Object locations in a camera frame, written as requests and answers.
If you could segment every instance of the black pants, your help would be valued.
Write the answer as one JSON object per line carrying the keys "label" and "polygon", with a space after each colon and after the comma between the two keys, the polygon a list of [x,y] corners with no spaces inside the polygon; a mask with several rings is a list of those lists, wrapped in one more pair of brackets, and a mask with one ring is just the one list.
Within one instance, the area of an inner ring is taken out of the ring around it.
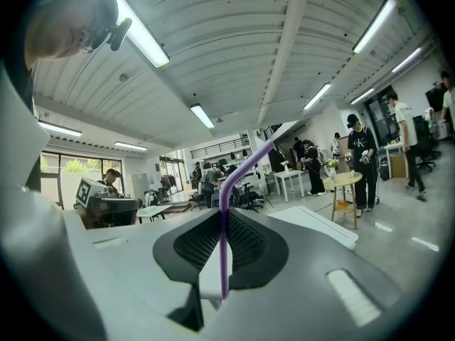
{"label": "black pants", "polygon": [[410,146],[409,151],[406,152],[407,170],[409,172],[409,182],[407,184],[411,187],[414,187],[414,184],[417,182],[419,191],[422,192],[425,190],[425,186],[422,182],[422,179],[420,178],[419,170],[415,164],[416,150],[417,146],[413,145]]}
{"label": "black pants", "polygon": [[308,174],[310,176],[311,182],[311,193],[314,195],[317,193],[325,192],[326,189],[324,188],[324,184],[322,183],[321,176],[319,171],[321,170],[321,166],[309,166]]}
{"label": "black pants", "polygon": [[202,190],[204,193],[205,201],[207,202],[207,207],[212,208],[212,194],[209,190]]}
{"label": "black pants", "polygon": [[375,206],[376,199],[376,180],[378,180],[378,170],[376,163],[358,163],[354,166],[356,172],[362,173],[362,179],[355,184],[355,204],[358,210],[364,210],[367,205],[369,208]]}

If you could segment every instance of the gray floor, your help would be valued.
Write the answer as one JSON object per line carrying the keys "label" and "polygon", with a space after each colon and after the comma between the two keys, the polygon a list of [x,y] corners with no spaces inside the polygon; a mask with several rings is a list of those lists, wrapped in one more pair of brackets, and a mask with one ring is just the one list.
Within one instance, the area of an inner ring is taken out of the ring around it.
{"label": "gray floor", "polygon": [[[359,235],[356,253],[388,274],[403,291],[418,286],[425,276],[431,273],[432,267],[444,253],[446,241],[454,228],[455,182],[451,159],[455,155],[455,149],[448,144],[442,144],[439,150],[442,151],[442,156],[436,160],[437,166],[433,172],[420,172],[428,191],[427,202],[418,201],[415,193],[404,189],[407,182],[404,178],[387,181],[379,179],[380,204],[376,205],[372,212],[363,213],[358,219],[357,230],[354,230],[352,214],[335,215],[336,223]],[[310,188],[307,176],[304,187],[306,190]],[[301,198],[297,180],[294,181],[295,193],[290,192],[289,184],[287,188],[289,202],[284,201],[283,195],[274,193],[269,196],[273,207],[266,203],[261,212],[270,214],[304,205],[328,219],[331,218],[332,193],[327,192],[322,197]],[[439,251],[413,241],[413,237],[436,245]]]}

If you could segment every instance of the potted flower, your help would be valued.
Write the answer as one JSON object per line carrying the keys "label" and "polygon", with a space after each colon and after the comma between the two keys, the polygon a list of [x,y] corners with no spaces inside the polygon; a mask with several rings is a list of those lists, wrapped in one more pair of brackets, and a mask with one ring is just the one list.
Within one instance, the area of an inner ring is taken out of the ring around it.
{"label": "potted flower", "polygon": [[340,161],[338,159],[335,159],[335,158],[329,159],[328,162],[327,162],[328,176],[333,181],[335,181],[336,170],[338,169],[338,164],[339,163],[340,163]]}

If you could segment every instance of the box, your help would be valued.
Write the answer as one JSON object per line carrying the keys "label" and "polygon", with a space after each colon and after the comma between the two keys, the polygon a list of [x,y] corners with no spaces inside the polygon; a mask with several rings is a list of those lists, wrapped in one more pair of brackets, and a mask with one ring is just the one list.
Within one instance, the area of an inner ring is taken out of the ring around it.
{"label": "box", "polygon": [[406,158],[404,154],[390,155],[392,178],[406,178]]}

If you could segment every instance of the purple straw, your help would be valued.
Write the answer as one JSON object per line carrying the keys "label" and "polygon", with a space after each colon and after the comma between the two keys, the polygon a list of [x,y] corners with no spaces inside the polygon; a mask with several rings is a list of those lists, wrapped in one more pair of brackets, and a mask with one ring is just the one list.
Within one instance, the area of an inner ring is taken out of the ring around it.
{"label": "purple straw", "polygon": [[221,296],[226,299],[228,296],[228,253],[226,243],[226,230],[228,228],[228,208],[229,194],[247,171],[258,163],[263,156],[273,148],[273,141],[267,140],[256,152],[253,153],[242,165],[234,170],[223,183],[220,191],[220,211],[221,211],[221,236],[220,236],[220,263],[221,263]]}

